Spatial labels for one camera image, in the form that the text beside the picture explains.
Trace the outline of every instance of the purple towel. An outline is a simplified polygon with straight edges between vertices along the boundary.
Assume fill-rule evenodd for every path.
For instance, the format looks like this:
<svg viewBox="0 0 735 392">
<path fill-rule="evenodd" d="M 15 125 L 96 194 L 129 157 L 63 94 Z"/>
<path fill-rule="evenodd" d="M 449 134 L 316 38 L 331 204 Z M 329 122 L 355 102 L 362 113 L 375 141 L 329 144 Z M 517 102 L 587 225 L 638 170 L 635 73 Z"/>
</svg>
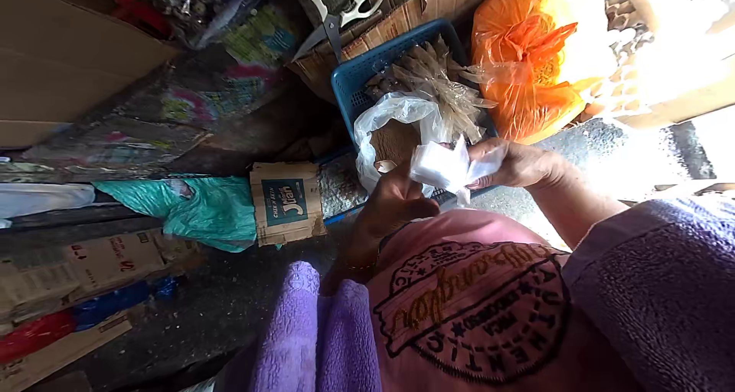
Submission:
<svg viewBox="0 0 735 392">
<path fill-rule="evenodd" d="M 596 225 L 563 275 L 647 391 L 735 390 L 735 206 L 639 204 Z"/>
<path fill-rule="evenodd" d="M 317 271 L 291 264 L 250 390 L 381 390 L 367 288 L 345 280 L 334 297 L 318 293 Z"/>
</svg>

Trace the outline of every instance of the concrete floor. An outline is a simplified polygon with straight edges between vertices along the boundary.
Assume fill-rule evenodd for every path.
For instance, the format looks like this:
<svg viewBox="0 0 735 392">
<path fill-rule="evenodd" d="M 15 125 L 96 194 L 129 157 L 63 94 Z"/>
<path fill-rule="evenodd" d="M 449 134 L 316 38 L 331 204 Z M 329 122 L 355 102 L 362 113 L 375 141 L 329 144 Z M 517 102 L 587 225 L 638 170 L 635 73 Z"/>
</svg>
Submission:
<svg viewBox="0 0 735 392">
<path fill-rule="evenodd" d="M 714 177 L 691 123 L 638 132 L 591 120 L 538 146 L 565 155 L 594 189 L 618 199 L 640 201 L 651 196 L 656 184 Z M 553 246 L 566 248 L 525 190 L 497 188 L 474 199 L 473 207 L 505 214 Z M 147 304 L 133 330 L 54 376 L 83 370 L 95 391 L 174 391 L 185 385 L 172 380 L 172 373 L 194 372 L 187 378 L 191 384 L 221 367 L 196 373 L 202 362 L 240 348 L 254 355 L 287 265 L 306 260 L 325 273 L 349 233 L 351 219 L 331 225 L 328 236 L 290 243 L 280 251 L 251 247 L 233 254 L 208 249 L 207 263 L 188 275 L 176 299 Z M 189 370 L 181 372 L 187 366 Z"/>
</svg>

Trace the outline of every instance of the basket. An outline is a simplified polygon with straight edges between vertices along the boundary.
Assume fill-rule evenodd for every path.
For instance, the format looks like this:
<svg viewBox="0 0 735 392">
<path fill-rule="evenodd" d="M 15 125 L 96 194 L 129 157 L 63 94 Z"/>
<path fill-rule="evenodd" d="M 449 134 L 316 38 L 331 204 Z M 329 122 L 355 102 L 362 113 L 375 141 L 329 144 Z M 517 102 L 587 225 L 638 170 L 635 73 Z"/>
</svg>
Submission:
<svg viewBox="0 0 735 392">
<path fill-rule="evenodd" d="M 411 47 L 423 43 L 427 40 L 434 42 L 439 35 L 442 35 L 445 43 L 449 47 L 452 58 L 460 65 L 469 65 L 467 55 L 464 53 L 454 26 L 446 19 L 436 19 L 421 26 L 418 26 L 406 33 L 399 35 L 397 38 L 389 40 L 380 46 L 370 49 L 369 51 L 359 55 L 358 57 L 344 62 L 332 72 L 332 89 L 335 91 L 337 105 L 345 120 L 347 132 L 350 133 L 352 143 L 355 145 L 354 124 L 357 117 L 364 111 L 368 110 L 375 101 L 366 95 L 364 90 L 365 83 L 374 77 L 379 71 L 386 66 L 395 62 L 400 55 Z M 478 89 L 477 84 L 466 80 L 460 81 L 466 86 Z M 485 137 L 497 137 L 498 132 L 492 123 L 490 116 L 484 109 L 480 109 L 477 123 L 486 129 Z M 440 203 L 448 200 L 448 193 L 437 190 L 432 198 L 436 197 Z"/>
</svg>

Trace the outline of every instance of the scissors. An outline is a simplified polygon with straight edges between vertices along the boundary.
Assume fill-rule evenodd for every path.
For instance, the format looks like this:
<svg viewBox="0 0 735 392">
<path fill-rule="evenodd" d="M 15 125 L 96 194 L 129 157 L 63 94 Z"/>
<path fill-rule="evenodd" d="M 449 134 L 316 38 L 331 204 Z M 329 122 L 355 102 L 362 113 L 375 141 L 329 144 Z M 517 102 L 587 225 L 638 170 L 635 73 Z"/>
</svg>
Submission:
<svg viewBox="0 0 735 392">
<path fill-rule="evenodd" d="M 345 24 L 355 20 L 362 19 L 372 16 L 380 3 L 383 0 L 377 0 L 375 5 L 369 11 L 359 11 L 360 7 L 367 0 L 354 0 L 350 9 L 347 11 L 340 12 L 340 16 L 330 15 L 326 10 L 326 5 L 322 0 L 311 0 L 319 11 L 321 16 L 322 24 L 318 26 L 314 31 L 304 40 L 301 47 L 297 50 L 296 55 L 293 57 L 294 60 L 306 56 L 307 52 L 316 46 L 319 42 L 324 39 L 329 40 L 329 44 L 332 45 L 332 50 L 335 51 L 335 57 L 337 63 L 342 62 L 342 42 L 340 40 L 340 28 L 344 27 Z"/>
</svg>

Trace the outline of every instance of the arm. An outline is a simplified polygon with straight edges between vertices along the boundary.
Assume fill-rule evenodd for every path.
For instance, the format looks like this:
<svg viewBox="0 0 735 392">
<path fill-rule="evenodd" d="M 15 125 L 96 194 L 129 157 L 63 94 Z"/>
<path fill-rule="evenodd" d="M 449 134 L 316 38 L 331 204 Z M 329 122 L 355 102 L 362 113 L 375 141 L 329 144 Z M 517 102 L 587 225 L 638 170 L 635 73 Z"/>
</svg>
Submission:
<svg viewBox="0 0 735 392">
<path fill-rule="evenodd" d="M 508 148 L 501 169 L 470 188 L 524 187 L 571 248 L 577 247 L 595 223 L 628 208 L 618 200 L 590 190 L 579 169 L 553 152 L 492 138 L 471 147 L 470 158 L 480 158 L 498 146 Z"/>
<path fill-rule="evenodd" d="M 331 295 L 344 279 L 366 283 L 378 261 L 381 240 L 415 218 L 439 214 L 436 201 L 421 194 L 421 184 L 409 179 L 409 162 L 381 177 L 370 199 L 357 216 L 348 248 L 338 254 L 335 265 L 321 284 L 321 292 Z"/>
</svg>

